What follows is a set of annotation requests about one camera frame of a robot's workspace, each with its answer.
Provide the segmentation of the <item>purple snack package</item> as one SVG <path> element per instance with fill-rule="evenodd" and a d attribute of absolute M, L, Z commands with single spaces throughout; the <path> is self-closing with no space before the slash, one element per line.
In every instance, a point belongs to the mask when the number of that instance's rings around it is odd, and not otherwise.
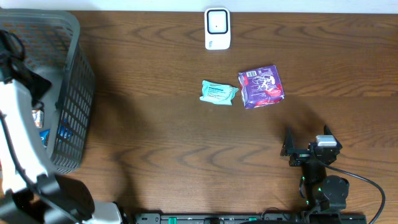
<path fill-rule="evenodd" d="M 246 109 L 273 105 L 285 98 L 282 82 L 275 65 L 239 72 L 241 96 Z"/>

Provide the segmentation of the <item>mint green wipes pack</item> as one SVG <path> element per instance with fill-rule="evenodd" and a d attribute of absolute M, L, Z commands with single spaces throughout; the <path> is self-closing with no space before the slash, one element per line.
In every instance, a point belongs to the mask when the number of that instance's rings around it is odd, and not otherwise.
<path fill-rule="evenodd" d="M 207 80 L 203 80 L 201 90 L 201 101 L 213 103 L 215 105 L 231 106 L 232 100 L 239 89 L 231 85 L 213 83 Z"/>

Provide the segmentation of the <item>blue Oreo cookie pack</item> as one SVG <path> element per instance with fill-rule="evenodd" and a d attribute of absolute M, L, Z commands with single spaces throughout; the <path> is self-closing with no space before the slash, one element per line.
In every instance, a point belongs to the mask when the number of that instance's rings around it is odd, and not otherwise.
<path fill-rule="evenodd" d="M 44 149 L 47 150 L 52 138 L 55 138 L 55 142 L 60 144 L 63 140 L 69 140 L 73 136 L 73 131 L 70 129 L 69 120 L 64 119 L 57 126 L 53 121 L 47 128 L 41 130 L 39 135 Z"/>

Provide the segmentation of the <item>orange snack packet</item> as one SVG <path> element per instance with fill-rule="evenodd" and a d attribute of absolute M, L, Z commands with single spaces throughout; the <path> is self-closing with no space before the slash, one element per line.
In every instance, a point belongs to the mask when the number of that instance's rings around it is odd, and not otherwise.
<path fill-rule="evenodd" d="M 44 112 L 42 110 L 32 110 L 34 124 L 37 128 L 42 128 L 44 125 Z"/>

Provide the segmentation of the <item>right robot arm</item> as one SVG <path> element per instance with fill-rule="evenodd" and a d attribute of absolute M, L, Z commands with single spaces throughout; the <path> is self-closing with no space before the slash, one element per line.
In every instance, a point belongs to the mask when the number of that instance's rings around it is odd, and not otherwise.
<path fill-rule="evenodd" d="M 306 149 L 297 148 L 291 131 L 286 131 L 280 154 L 289 158 L 289 166 L 302 170 L 299 192 L 308 206 L 308 210 L 300 214 L 302 222 L 341 223 L 340 211 L 346 208 L 349 182 L 326 173 L 327 166 L 336 161 L 341 149 L 342 145 L 328 126 Z"/>

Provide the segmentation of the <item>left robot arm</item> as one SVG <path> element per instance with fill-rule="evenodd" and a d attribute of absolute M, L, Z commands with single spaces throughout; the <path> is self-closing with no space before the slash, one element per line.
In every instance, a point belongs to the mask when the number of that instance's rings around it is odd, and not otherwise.
<path fill-rule="evenodd" d="M 7 223 L 129 223 L 115 202 L 96 202 L 83 182 L 52 172 L 32 116 L 52 87 L 24 64 L 17 35 L 1 31 L 1 220 Z"/>

